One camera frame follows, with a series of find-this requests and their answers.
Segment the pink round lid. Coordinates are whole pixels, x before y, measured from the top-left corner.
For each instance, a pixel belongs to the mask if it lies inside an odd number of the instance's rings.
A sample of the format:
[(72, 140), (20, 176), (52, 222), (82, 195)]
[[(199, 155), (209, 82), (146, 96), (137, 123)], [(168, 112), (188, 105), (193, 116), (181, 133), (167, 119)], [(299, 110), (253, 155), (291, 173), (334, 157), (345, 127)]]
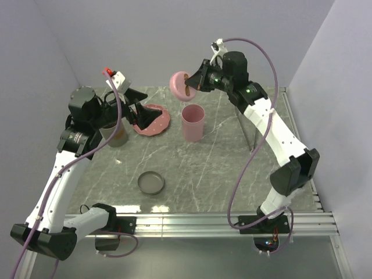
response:
[(169, 81), (170, 91), (181, 102), (189, 102), (196, 96), (196, 90), (185, 84), (190, 74), (186, 71), (174, 73)]

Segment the pink cylindrical container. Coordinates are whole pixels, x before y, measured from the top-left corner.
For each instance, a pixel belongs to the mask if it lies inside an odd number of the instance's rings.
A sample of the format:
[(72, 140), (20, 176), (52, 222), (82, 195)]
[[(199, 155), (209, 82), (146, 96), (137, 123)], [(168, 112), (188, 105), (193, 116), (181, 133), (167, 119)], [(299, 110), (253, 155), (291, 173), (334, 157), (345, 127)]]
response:
[(197, 104), (187, 105), (181, 112), (183, 137), (188, 142), (197, 142), (203, 137), (205, 111)]

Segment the silver metal tongs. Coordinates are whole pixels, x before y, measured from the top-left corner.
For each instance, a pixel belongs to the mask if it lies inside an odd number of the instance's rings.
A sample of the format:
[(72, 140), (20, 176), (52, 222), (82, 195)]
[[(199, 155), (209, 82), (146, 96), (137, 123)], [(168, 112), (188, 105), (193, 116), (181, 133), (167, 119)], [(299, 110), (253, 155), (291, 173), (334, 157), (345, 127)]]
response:
[(236, 114), (248, 148), (252, 152), (257, 146), (259, 132), (253, 123), (241, 114), (239, 110), (236, 111)]

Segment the grey round lid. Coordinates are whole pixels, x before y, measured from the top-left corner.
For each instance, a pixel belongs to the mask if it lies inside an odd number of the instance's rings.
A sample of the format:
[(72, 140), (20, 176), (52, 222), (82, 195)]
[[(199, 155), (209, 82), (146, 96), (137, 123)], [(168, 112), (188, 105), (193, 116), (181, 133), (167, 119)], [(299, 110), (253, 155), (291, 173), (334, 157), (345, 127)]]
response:
[(165, 180), (155, 171), (145, 171), (139, 176), (137, 184), (141, 192), (148, 195), (157, 195), (164, 188)]

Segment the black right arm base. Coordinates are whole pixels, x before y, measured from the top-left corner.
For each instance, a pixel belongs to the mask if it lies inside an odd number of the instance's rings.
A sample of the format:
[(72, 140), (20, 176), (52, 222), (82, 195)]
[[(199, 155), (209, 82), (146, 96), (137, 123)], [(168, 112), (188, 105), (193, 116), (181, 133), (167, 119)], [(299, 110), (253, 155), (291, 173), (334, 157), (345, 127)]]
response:
[(259, 216), (238, 216), (234, 224), (239, 227), (240, 234), (252, 234), (253, 243), (260, 254), (270, 256), (287, 246), (292, 241), (293, 224), (285, 214), (274, 219), (265, 219), (252, 227), (242, 229), (244, 225), (258, 220)]

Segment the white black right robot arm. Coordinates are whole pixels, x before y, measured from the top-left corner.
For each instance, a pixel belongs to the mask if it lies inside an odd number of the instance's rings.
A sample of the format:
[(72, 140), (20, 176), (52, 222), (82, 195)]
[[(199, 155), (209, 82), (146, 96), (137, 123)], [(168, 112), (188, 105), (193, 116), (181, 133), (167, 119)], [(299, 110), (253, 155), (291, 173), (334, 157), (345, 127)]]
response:
[(279, 164), (270, 175), (271, 190), (259, 206), (257, 227), (265, 233), (277, 225), (277, 217), (314, 176), (320, 154), (308, 149), (287, 127), (262, 86), (249, 80), (248, 61), (242, 52), (230, 51), (221, 63), (205, 59), (185, 85), (201, 92), (220, 90), (262, 134)]

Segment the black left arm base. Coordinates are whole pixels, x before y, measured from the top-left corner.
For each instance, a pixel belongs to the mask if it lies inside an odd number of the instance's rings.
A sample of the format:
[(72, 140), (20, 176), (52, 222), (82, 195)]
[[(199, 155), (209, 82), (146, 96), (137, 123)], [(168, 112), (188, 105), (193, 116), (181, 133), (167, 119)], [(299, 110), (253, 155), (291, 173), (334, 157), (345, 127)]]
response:
[(115, 233), (134, 235), (136, 228), (136, 217), (118, 217), (111, 227), (106, 226), (96, 231), (98, 235), (110, 234), (111, 237), (95, 238), (95, 248), (98, 251), (116, 251), (119, 245), (124, 242), (124, 236)]

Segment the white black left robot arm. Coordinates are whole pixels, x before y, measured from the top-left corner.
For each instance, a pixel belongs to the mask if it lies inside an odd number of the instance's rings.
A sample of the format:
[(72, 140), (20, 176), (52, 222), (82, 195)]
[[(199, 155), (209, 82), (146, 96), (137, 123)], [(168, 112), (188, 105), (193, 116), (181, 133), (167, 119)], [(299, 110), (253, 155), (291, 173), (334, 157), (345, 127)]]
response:
[(65, 220), (77, 183), (102, 140), (100, 129), (126, 118), (144, 130), (162, 115), (159, 109), (142, 106), (147, 95), (129, 89), (124, 99), (106, 101), (91, 87), (71, 94), (69, 115), (60, 136), (58, 152), (48, 183), (31, 215), (14, 224), (10, 235), (26, 249), (58, 260), (66, 260), (79, 240), (94, 231), (118, 231), (116, 209), (96, 203), (88, 212)]

